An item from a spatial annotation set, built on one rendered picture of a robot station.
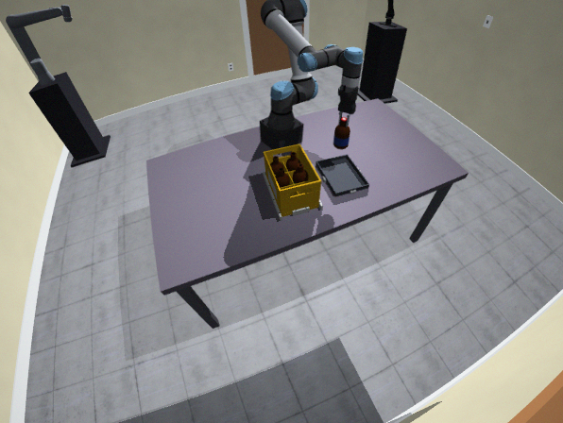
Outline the yellow crate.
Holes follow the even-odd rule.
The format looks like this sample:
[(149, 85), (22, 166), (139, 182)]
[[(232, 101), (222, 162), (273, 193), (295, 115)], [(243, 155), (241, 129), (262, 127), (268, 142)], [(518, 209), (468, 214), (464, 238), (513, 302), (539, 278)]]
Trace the yellow crate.
[[(291, 158), (291, 155), (284, 156), (280, 157), (279, 161), (283, 164), (284, 173), (290, 178), (290, 185), (280, 188), (270, 163), (273, 161), (273, 155), (289, 151), (297, 153), (297, 158), (300, 160), (300, 163), (303, 163), (303, 169), (308, 172), (308, 181), (294, 184), (293, 173), (295, 171), (288, 172), (286, 168), (286, 162), (289, 158)], [(270, 154), (264, 161), (266, 161), (264, 163), (266, 177), (281, 212), (281, 217), (291, 215), (292, 211), (305, 207), (309, 207), (310, 210), (319, 207), (321, 179), (305, 154), (303, 148), (286, 147)]]

